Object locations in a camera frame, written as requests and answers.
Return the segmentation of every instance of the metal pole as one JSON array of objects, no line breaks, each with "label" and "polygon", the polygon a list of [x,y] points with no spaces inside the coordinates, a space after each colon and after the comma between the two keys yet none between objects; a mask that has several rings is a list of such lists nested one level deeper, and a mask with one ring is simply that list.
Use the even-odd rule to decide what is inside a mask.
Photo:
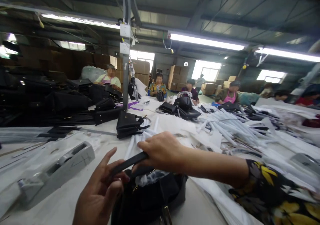
[{"label": "metal pole", "polygon": [[[123,0],[123,22],[130,25],[131,0]],[[124,42],[130,44],[130,39],[123,38]],[[123,54],[123,110],[128,111],[128,85],[129,85],[129,55]]]}]

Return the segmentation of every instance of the yellow floral pattern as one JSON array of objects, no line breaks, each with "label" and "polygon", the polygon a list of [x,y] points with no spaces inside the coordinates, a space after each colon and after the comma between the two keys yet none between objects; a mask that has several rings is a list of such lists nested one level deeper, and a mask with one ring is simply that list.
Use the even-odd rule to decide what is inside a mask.
[{"label": "yellow floral pattern", "polygon": [[267,225],[320,225],[316,196],[265,164],[253,160],[247,164],[247,184],[229,190],[247,212]]}]

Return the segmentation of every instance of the bright window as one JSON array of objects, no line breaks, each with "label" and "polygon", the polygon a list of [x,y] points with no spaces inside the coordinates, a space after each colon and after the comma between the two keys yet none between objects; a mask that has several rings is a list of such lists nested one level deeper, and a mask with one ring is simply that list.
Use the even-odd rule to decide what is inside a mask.
[{"label": "bright window", "polygon": [[86,45],[83,43],[75,43],[75,42],[64,42],[64,41],[57,41],[60,43],[61,47],[66,49],[84,51],[86,50]]},{"label": "bright window", "polygon": [[201,74],[206,81],[213,82],[217,79],[221,63],[197,60],[194,66],[192,78],[197,80]]},{"label": "bright window", "polygon": [[131,57],[131,59],[149,62],[150,63],[150,71],[149,72],[151,73],[151,70],[153,67],[153,61],[154,61],[154,53],[130,50],[130,57]]},{"label": "bright window", "polygon": [[257,80],[265,80],[268,83],[282,83],[286,75],[284,72],[261,70]]}]

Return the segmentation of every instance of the fluorescent light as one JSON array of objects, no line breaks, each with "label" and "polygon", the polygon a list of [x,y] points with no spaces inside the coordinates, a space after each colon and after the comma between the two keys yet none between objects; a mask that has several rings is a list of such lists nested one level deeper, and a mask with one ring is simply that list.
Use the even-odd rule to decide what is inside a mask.
[{"label": "fluorescent light", "polygon": [[189,37],[189,36],[184,36],[179,34],[171,34],[171,39],[181,41],[181,42],[196,43],[196,44],[202,44],[202,45],[207,45],[212,47],[232,49],[237,51],[244,49],[244,46],[237,45],[237,44],[218,42],[218,41],[207,40],[207,39],[196,38],[196,37]]},{"label": "fluorescent light", "polygon": [[305,55],[305,54],[301,54],[301,53],[286,52],[286,51],[275,50],[275,49],[270,49],[270,48],[259,48],[259,50],[257,50],[256,52],[263,53],[263,54],[269,54],[269,55],[275,55],[275,56],[279,56],[279,57],[300,59],[300,60],[309,61],[309,62],[320,62],[320,57]]},{"label": "fluorescent light", "polygon": [[81,19],[81,18],[76,18],[76,17],[57,16],[57,15],[53,15],[53,14],[41,14],[41,16],[45,17],[45,18],[63,20],[63,21],[68,21],[68,22],[84,23],[84,24],[95,25],[95,26],[100,26],[100,27],[120,29],[120,26],[115,25],[115,24],[107,24],[104,22],[98,22],[98,21],[88,20],[88,19]]}]

